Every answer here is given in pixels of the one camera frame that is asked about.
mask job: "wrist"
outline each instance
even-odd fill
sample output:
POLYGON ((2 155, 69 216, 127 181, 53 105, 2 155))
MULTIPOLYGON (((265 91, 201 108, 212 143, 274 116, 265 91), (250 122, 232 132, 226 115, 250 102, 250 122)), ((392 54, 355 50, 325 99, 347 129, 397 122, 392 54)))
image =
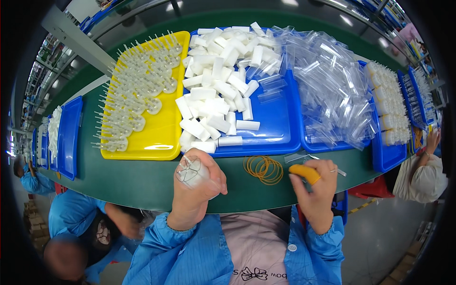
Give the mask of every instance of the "wrist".
POLYGON ((166 223, 168 224, 168 227, 180 232, 187 231, 195 226, 194 223, 183 221, 179 218, 179 215, 173 211, 168 215, 166 223))

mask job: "hand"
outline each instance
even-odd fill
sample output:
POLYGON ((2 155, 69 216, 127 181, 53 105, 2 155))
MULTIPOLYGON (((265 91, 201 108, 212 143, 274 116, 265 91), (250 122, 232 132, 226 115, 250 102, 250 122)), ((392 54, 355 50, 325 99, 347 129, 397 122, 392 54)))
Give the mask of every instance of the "hand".
POLYGON ((321 178, 307 192, 301 177, 289 174, 301 211, 317 234, 326 233, 334 217, 331 204, 337 186, 337 165, 331 160, 308 160, 304 164, 315 168, 321 178))
POLYGON ((192 148, 185 153, 186 157, 197 156, 210 173, 210 179, 190 189, 187 185, 174 177, 174 198, 172 211, 168 216, 168 226, 178 231, 185 231, 194 227, 206 215, 207 202, 222 193, 228 194, 227 178, 214 159, 206 152, 192 148))
POLYGON ((440 143, 440 128, 431 131, 427 137, 426 152, 434 154, 437 145, 440 143))

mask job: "blue sleeve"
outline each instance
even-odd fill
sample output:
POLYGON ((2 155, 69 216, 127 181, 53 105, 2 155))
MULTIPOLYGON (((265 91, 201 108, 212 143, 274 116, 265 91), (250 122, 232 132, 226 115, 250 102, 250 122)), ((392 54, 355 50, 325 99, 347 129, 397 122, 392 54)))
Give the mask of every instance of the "blue sleeve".
POLYGON ((164 280, 155 280, 154 283, 164 283, 166 276, 168 276, 177 258, 178 252, 166 257, 161 254, 178 249, 179 246, 183 245, 193 235, 196 229, 195 226, 187 231, 176 231, 168 227, 168 215, 168 213, 163 213, 157 216, 155 221, 145 229, 144 240, 133 255, 130 268, 122 283, 123 285, 151 284, 151 263, 161 267, 160 269, 154 268, 154 271, 162 273, 160 276, 156 276, 156 278, 164 278, 164 280))
POLYGON ((324 234, 316 234, 312 227, 308 226, 306 244, 310 250, 316 253, 332 269, 339 280, 341 277, 341 263, 344 260, 342 253, 342 239, 344 227, 342 217, 335 216, 332 219, 331 228, 324 234))
POLYGON ((49 210, 49 233, 51 238, 69 232, 83 234, 96 216, 97 208, 106 213, 106 202, 68 189, 54 198, 49 210))

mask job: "floor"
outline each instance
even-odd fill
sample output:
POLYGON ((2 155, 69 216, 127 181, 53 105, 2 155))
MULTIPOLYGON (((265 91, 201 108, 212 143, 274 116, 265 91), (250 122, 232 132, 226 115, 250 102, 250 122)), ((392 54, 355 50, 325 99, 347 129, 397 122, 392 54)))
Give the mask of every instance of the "floor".
MULTIPOLYGON (((47 221, 50 198, 37 196, 36 205, 47 221)), ((349 196, 349 210, 366 200, 349 196)), ((430 220, 432 204, 419 204, 399 198, 377 199, 348 216, 342 250, 344 285, 377 284, 397 264, 410 246, 423 220, 430 220)), ((101 285, 122 284, 130 266, 123 262, 109 264, 100 276, 101 285)))

